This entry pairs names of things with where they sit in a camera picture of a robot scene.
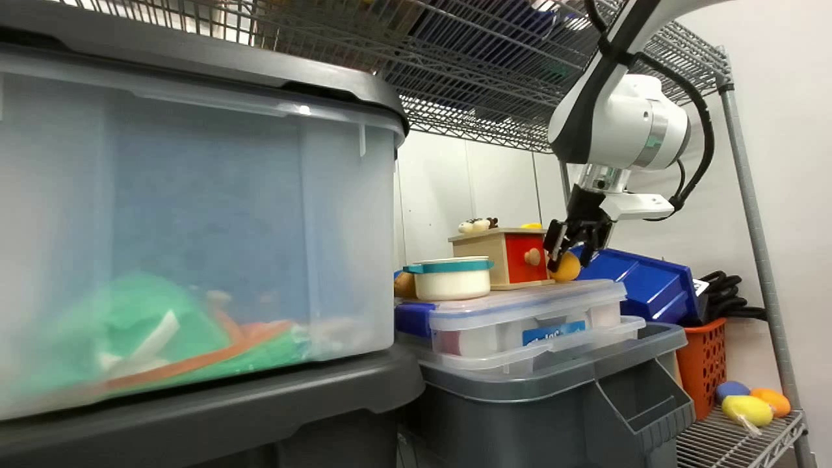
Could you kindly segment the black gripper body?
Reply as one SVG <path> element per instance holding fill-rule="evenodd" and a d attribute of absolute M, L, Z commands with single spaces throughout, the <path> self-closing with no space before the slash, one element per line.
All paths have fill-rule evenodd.
<path fill-rule="evenodd" d="M 574 185 L 567 204 L 567 218 L 553 218 L 546 228 L 542 243 L 559 243 L 562 253 L 571 245 L 593 245 L 593 249 L 598 253 L 613 226 L 613 222 L 600 211 L 603 198 L 603 192 Z"/>

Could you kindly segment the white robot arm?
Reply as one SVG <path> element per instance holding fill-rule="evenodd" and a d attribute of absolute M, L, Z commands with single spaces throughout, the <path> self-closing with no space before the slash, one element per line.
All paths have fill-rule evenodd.
<path fill-rule="evenodd" d="M 546 228 L 548 271 L 555 271 L 571 248 L 580 248 L 580 262 L 587 265 L 622 218 L 665 222 L 679 214 L 714 154 L 705 96 L 681 74 L 650 59 L 645 48 L 679 16 L 719 0 L 627 0 L 613 20 L 600 19 L 596 0 L 581 3 L 598 32 L 598 52 L 555 105 L 546 131 L 553 157 L 581 163 L 581 178 L 568 192 L 567 218 Z M 635 74 L 637 63 L 676 81 L 701 122 L 700 166 L 670 198 L 627 189 L 631 169 L 676 163 L 691 135 L 689 115 L 662 93 L 654 76 Z"/>

